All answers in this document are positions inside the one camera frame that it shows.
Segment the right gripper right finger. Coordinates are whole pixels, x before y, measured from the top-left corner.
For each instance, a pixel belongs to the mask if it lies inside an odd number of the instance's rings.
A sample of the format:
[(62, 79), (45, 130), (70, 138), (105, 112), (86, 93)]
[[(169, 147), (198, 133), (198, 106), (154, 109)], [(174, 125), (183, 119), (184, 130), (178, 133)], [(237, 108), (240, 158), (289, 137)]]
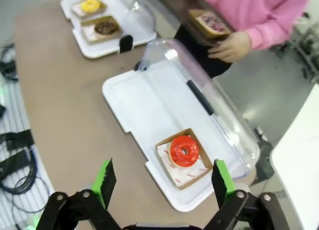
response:
[(274, 193), (254, 196), (237, 189), (223, 160), (214, 160), (212, 186), (219, 211), (205, 230), (232, 230), (238, 222), (248, 223), (252, 230), (288, 230), (289, 225)]

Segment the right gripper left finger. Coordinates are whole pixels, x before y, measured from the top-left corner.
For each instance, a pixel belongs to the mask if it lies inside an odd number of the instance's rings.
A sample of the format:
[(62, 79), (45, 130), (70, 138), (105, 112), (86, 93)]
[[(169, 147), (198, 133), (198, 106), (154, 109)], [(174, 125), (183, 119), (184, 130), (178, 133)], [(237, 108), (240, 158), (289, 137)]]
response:
[(121, 227), (108, 212), (116, 184), (113, 160), (105, 162), (90, 189), (68, 196), (54, 192), (49, 197), (38, 230), (74, 230), (81, 221), (88, 221), (94, 230), (120, 230)]

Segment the person's left hand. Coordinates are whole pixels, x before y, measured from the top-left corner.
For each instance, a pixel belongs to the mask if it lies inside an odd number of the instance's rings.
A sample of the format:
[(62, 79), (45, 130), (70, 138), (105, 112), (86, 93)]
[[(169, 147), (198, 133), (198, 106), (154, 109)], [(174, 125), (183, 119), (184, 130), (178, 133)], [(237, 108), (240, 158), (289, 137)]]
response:
[(251, 39), (247, 32), (231, 33), (225, 40), (208, 50), (208, 57), (234, 63), (251, 51)]

